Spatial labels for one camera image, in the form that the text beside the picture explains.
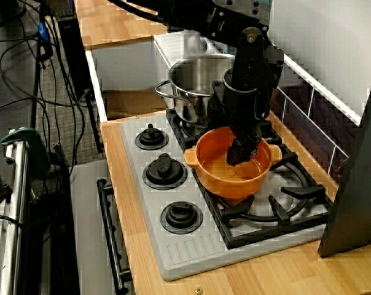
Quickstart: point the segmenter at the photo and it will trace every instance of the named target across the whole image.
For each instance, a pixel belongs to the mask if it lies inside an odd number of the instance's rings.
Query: tile backsplash
[[[286,63],[271,96],[271,110],[339,183],[358,126],[310,85],[308,78],[300,77]]]

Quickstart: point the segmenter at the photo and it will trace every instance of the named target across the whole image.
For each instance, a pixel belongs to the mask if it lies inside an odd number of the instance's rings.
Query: burner grate
[[[166,117],[183,151],[196,145],[202,134],[194,137],[185,137],[185,134],[181,132],[180,128],[181,119],[177,116],[174,109],[167,110]],[[282,144],[281,138],[272,129],[271,123],[266,121],[262,125],[261,129],[263,138],[269,144],[277,144],[283,153],[282,161],[273,165],[270,171],[285,166],[299,178],[302,187],[281,188],[281,192],[299,200],[299,203],[291,210],[286,211],[274,198],[274,196],[269,195],[268,198],[274,213],[273,216],[256,216],[249,214],[250,207],[254,201],[253,195],[238,205],[231,206],[225,199],[207,191],[199,181],[196,171],[193,169],[192,173],[206,200],[206,203],[208,204],[209,210],[228,249],[261,242],[269,238],[275,238],[279,237],[280,235],[294,233],[303,229],[318,226],[320,224],[325,224],[327,222],[329,208],[332,206],[332,202],[325,194],[325,189],[322,186],[319,186],[306,171],[306,169],[304,169],[304,167],[298,161],[296,153],[291,152],[287,146]],[[326,212],[304,217],[300,220],[291,221],[291,218],[298,215],[306,206],[317,204],[322,204],[327,209]],[[275,222],[277,225],[265,226],[254,232],[234,236],[230,232],[230,221],[238,218],[252,222]]]

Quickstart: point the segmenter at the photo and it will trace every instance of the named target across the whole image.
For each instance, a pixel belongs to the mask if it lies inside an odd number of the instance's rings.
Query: orange saucepan
[[[262,139],[257,154],[249,162],[232,167],[226,158],[234,139],[229,127],[211,130],[199,139],[195,148],[186,150],[184,157],[208,191],[240,201],[260,189],[270,167],[282,159],[282,153],[278,146]]]

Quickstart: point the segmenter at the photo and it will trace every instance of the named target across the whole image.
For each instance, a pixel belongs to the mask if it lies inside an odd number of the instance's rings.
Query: toy stove
[[[269,121],[269,144],[283,153],[262,188],[241,203],[208,192],[184,151],[204,132],[174,109],[120,125],[158,269],[172,281],[322,237],[330,200],[282,144]]]

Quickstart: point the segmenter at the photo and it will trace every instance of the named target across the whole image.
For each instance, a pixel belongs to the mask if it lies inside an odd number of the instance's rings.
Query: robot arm
[[[258,0],[128,0],[158,12],[151,15],[126,4],[115,5],[167,26],[198,31],[208,39],[237,48],[233,68],[224,83],[213,82],[211,128],[227,121],[236,139],[227,156],[230,165],[247,162],[262,138],[259,125],[270,113],[270,97],[277,87],[284,53],[268,40],[270,7]]]

